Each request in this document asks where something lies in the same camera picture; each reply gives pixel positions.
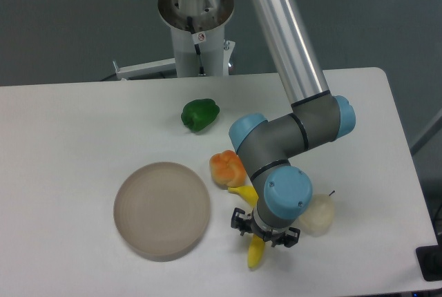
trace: yellow banana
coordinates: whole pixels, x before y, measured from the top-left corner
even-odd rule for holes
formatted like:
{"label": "yellow banana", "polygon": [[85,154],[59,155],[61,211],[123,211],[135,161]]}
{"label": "yellow banana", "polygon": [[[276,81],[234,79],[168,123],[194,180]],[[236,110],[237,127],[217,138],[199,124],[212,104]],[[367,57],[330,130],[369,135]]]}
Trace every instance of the yellow banana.
{"label": "yellow banana", "polygon": [[229,187],[230,193],[236,193],[240,195],[251,207],[255,207],[258,202],[258,194],[251,185],[238,186],[236,188]]}
{"label": "yellow banana", "polygon": [[258,266],[264,253],[265,242],[257,235],[253,234],[247,255],[247,264],[249,268]]}

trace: blue object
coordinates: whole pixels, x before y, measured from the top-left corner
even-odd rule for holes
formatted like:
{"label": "blue object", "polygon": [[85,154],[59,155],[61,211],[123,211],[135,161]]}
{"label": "blue object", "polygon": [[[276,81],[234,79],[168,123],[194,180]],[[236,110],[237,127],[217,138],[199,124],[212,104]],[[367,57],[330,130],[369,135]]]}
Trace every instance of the blue object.
{"label": "blue object", "polygon": [[292,166],[272,171],[264,185],[264,200],[269,210],[283,220],[295,220],[304,213],[312,193],[309,177]]}
{"label": "blue object", "polygon": [[356,114],[346,97],[337,95],[334,99],[338,102],[340,111],[340,126],[338,135],[336,136],[336,139],[338,139],[353,131],[354,126],[356,125]]}
{"label": "blue object", "polygon": [[241,143],[259,124],[267,122],[267,119],[261,113],[249,114],[238,119],[232,124],[229,130],[229,137],[235,152],[238,151]]}

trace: green bell pepper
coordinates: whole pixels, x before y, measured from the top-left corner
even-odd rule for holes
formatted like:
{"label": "green bell pepper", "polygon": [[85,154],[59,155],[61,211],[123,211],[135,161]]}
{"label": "green bell pepper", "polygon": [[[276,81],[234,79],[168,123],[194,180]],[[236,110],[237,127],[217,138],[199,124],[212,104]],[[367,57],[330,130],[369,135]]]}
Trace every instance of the green bell pepper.
{"label": "green bell pepper", "polygon": [[220,107],[212,99],[196,99],[182,109],[181,120],[193,133],[215,121]]}

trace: beige plate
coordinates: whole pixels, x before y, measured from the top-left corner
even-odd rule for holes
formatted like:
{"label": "beige plate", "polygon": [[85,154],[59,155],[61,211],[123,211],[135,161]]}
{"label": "beige plate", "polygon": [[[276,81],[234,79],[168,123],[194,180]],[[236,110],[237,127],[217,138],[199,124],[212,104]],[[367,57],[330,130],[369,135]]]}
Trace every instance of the beige plate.
{"label": "beige plate", "polygon": [[209,193],[198,175],[181,164],[149,164],[123,183],[113,215],[119,233],[138,253],[173,260],[190,251],[204,233]]}

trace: gray floor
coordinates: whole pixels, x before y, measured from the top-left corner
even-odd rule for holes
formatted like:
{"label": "gray floor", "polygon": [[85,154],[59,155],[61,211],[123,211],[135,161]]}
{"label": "gray floor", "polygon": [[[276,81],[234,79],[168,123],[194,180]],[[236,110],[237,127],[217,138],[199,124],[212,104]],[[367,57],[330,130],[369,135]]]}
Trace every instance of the gray floor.
{"label": "gray floor", "polygon": [[[126,66],[172,57],[156,3],[0,0],[0,86],[97,81],[113,73],[113,59]],[[324,69],[377,66],[387,73],[411,142],[442,108],[442,0],[298,5]],[[236,0],[226,32],[237,42],[236,73],[275,71],[250,0]],[[442,133],[414,160],[427,198],[439,202]]]}

